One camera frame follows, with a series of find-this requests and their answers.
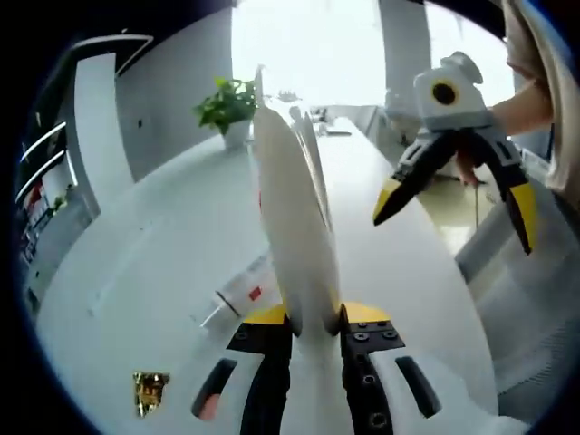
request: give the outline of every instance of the person's arm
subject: person's arm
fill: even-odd
[[[523,75],[527,84],[512,98],[490,108],[508,136],[543,127],[552,121],[553,116],[544,64],[519,6],[520,0],[502,1],[506,18],[507,64]],[[477,186],[468,144],[458,151],[457,165],[462,181]]]
[[[512,98],[490,108],[508,135],[545,127],[552,122],[552,102],[544,85],[530,80]]]

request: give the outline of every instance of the screw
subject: screw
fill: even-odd
[[[371,414],[369,422],[371,423],[371,428],[382,429],[387,425],[387,418],[382,412],[375,412],[374,414]]]
[[[382,333],[382,338],[386,338],[387,340],[394,340],[397,338],[398,334],[396,331],[387,331],[386,333]]]
[[[374,381],[375,381],[374,376],[372,376],[371,374],[367,374],[366,376],[362,377],[362,383],[364,384],[369,385],[374,383]]]
[[[357,342],[366,342],[369,339],[369,334],[367,333],[356,333],[354,335],[354,340]]]

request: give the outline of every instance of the white pillar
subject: white pillar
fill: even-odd
[[[101,210],[133,184],[115,95],[115,54],[77,63],[74,118],[87,178]]]
[[[425,5],[381,0],[387,88],[414,102],[413,79],[431,67]]]

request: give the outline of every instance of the white table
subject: white table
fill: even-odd
[[[497,412],[486,337],[453,258],[417,200],[372,225],[392,167],[341,122],[353,135],[319,146],[343,299],[387,311],[407,345],[439,357]],[[54,276],[37,330],[63,385],[103,432],[143,431],[132,372],[174,373],[190,361],[210,294],[266,246],[246,151],[225,152],[218,137],[102,211]],[[188,407],[196,393],[183,398]],[[188,420],[175,425],[185,433]]]

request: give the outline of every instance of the bright window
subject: bright window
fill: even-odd
[[[382,104],[385,64],[374,0],[245,0],[234,9],[232,64],[259,64],[311,104]]]

